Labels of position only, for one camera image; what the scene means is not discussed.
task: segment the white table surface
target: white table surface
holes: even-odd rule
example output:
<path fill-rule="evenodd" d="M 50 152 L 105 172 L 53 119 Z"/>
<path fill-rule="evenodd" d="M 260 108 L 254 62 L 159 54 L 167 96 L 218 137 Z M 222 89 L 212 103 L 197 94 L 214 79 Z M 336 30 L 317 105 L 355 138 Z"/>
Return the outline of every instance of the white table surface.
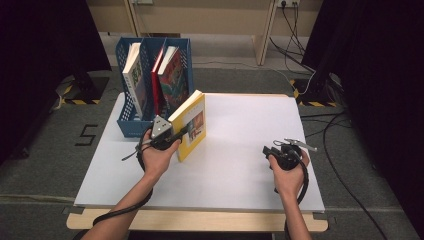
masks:
<path fill-rule="evenodd" d="M 124 138 L 116 120 L 124 104 L 121 93 L 112 110 L 75 205 L 115 205 L 141 178 L 134 152 L 138 138 Z M 146 204 L 160 209 L 275 211 L 282 204 L 264 145 L 284 138 L 305 141 L 294 98 L 284 95 L 206 94 L 206 138 L 182 163 L 176 155 Z M 325 210 L 313 159 L 309 188 L 300 204 L 304 212 Z"/>

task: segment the yellow and black tape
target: yellow and black tape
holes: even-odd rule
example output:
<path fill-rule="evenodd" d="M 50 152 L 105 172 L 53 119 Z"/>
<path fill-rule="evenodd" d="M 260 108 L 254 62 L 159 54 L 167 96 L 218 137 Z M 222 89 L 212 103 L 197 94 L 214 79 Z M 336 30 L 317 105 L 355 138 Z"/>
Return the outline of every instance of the yellow and black tape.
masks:
<path fill-rule="evenodd" d="M 86 105 L 86 104 L 99 104 L 100 99 L 75 99 L 75 98 L 67 98 L 66 94 L 69 94 L 72 90 L 73 85 L 71 84 L 65 89 L 62 99 L 62 104 L 75 104 L 75 105 Z"/>
<path fill-rule="evenodd" d="M 293 86 L 293 96 L 296 99 L 296 103 L 300 106 L 313 106 L 313 107 L 335 107 L 334 101 L 305 101 L 302 99 L 302 94 L 299 93 L 297 88 L 294 87 L 295 80 L 290 80 L 290 84 Z"/>

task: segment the red book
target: red book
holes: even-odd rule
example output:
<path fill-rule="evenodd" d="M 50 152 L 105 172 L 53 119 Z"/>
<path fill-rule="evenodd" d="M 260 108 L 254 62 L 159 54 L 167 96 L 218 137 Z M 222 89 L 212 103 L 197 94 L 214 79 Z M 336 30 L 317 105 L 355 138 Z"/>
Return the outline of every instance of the red book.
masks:
<path fill-rule="evenodd" d="M 168 46 L 158 71 L 167 114 L 171 115 L 188 99 L 188 83 L 178 47 Z"/>
<path fill-rule="evenodd" d="M 155 65 L 152 68 L 152 88 L 153 88 L 153 101 L 155 107 L 155 114 L 160 115 L 162 111 L 162 87 L 160 86 L 158 70 L 163 59 L 163 47 L 160 49 L 158 56 L 156 57 Z"/>

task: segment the white book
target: white book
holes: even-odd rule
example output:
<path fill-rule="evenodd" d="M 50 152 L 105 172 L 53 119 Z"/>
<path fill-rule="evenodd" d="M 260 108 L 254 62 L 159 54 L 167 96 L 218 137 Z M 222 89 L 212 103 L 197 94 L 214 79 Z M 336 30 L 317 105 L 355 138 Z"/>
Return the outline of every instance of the white book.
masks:
<path fill-rule="evenodd" d="M 140 42 L 131 44 L 128 51 L 127 62 L 122 75 L 134 103 L 138 117 L 142 119 L 144 109 L 146 108 L 147 96 L 146 85 L 143 79 L 143 71 L 140 61 Z"/>

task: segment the book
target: book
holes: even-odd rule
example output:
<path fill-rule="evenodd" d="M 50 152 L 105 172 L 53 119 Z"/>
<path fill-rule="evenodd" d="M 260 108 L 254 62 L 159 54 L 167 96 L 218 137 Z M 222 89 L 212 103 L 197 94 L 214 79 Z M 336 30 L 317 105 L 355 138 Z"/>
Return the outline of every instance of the book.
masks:
<path fill-rule="evenodd" d="M 206 137 L 206 108 L 205 94 L 199 90 L 194 93 L 168 118 L 172 124 L 173 133 L 176 134 L 186 126 L 188 131 L 183 135 L 177 150 L 180 162 L 196 148 Z"/>
<path fill-rule="evenodd" d="M 167 116 L 172 115 L 189 96 L 187 77 L 181 58 L 181 50 L 178 47 L 168 46 L 158 70 Z"/>
<path fill-rule="evenodd" d="M 156 115 L 161 115 L 162 105 L 163 105 L 162 87 L 160 86 L 159 76 L 158 76 L 159 67 L 163 59 L 163 48 L 164 47 L 162 46 L 161 49 L 159 50 L 159 53 L 155 60 L 155 64 L 150 72 L 152 77 L 153 101 L 154 101 L 154 108 L 155 108 Z"/>
<path fill-rule="evenodd" d="M 133 100 L 138 117 L 142 119 L 143 112 L 147 105 L 146 85 L 143 79 L 140 60 L 140 42 L 130 45 L 127 62 L 125 63 L 122 75 L 124 76 L 128 92 Z"/>

